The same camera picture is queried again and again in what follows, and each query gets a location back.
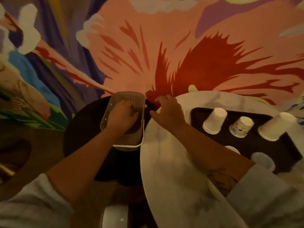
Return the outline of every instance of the strainer basket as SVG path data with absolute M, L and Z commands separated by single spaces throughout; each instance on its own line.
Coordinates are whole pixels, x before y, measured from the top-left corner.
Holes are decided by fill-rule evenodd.
M 134 110 L 138 112 L 138 119 L 135 124 L 126 133 L 124 133 L 113 146 L 116 149 L 122 151 L 135 151 L 139 148 L 139 146 L 141 146 L 143 142 L 143 126 L 146 97 L 142 93 L 117 92 L 113 94 L 100 123 L 100 129 L 103 130 L 106 128 L 108 122 L 107 119 L 110 112 L 114 108 L 115 104 L 120 102 L 121 100 L 128 100 L 134 104 Z

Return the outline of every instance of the paper cup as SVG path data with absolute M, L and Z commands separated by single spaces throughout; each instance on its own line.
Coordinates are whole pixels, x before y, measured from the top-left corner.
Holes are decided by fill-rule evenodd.
M 236 148 L 234 148 L 233 146 L 225 146 L 226 148 L 238 153 L 238 154 L 241 154 Z
M 276 141 L 286 130 L 297 121 L 290 113 L 282 112 L 273 119 L 260 126 L 258 133 L 268 141 Z
M 229 130 L 233 136 L 244 138 L 253 125 L 254 122 L 251 118 L 242 116 L 232 125 L 230 125 Z
M 203 123 L 203 129 L 209 134 L 217 134 L 227 116 L 227 111 L 222 108 L 215 108 Z
M 256 164 L 263 166 L 265 169 L 273 172 L 275 170 L 275 163 L 267 154 L 256 152 L 251 155 L 251 160 Z

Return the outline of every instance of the hand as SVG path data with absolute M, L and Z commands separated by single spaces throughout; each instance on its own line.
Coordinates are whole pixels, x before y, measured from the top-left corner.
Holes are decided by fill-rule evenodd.
M 108 117 L 108 129 L 114 129 L 124 134 L 133 126 L 138 118 L 138 112 L 131 115 L 132 102 L 122 100 L 115 105 Z
M 160 126 L 173 134 L 187 124 L 184 113 L 176 98 L 166 95 L 165 97 L 159 96 L 155 101 L 158 101 L 162 105 L 161 112 L 158 114 L 151 110 L 150 115 Z

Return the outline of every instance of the flower mural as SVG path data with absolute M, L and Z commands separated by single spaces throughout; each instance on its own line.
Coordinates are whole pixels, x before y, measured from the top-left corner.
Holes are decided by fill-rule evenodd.
M 85 105 L 118 91 L 151 102 L 226 91 L 301 115 L 292 105 L 304 91 L 303 0 L 63 4 L 2 0 L 1 61 L 10 67 L 0 70 L 2 119 L 64 130 Z

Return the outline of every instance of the black tray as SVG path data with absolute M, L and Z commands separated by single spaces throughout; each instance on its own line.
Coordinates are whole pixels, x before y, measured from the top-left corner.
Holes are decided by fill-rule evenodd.
M 284 133 L 275 142 L 268 141 L 258 134 L 257 128 L 269 121 L 272 118 L 271 116 L 227 110 L 228 115 L 221 131 L 218 134 L 212 135 L 203 129 L 203 122 L 212 111 L 213 109 L 210 108 L 194 108 L 191 111 L 191 125 L 219 144 L 235 147 L 246 158 L 250 159 L 251 154 L 255 152 L 267 154 L 276 164 L 273 173 L 290 172 L 291 167 L 302 158 L 302 155 L 287 133 Z M 241 116 L 249 117 L 254 122 L 253 128 L 245 138 L 237 138 L 229 131 L 229 126 Z

